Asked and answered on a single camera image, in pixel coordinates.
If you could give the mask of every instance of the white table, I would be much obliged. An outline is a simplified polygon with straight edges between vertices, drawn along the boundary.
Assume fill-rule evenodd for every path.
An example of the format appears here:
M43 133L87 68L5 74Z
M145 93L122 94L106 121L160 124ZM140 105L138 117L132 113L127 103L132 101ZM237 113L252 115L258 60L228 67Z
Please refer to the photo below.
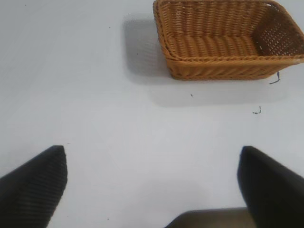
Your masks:
M280 2L304 30L304 1ZM244 145L304 176L304 65L273 85L171 79L152 0L3 0L0 30L0 176L65 146L50 228L161 228L244 206Z

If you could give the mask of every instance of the brown wicker basket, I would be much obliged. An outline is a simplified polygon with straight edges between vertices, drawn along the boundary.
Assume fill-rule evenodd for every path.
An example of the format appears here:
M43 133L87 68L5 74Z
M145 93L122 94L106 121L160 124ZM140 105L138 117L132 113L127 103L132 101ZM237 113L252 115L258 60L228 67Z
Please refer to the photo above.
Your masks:
M302 31L271 0L156 0L153 12L176 79L261 79L304 62Z

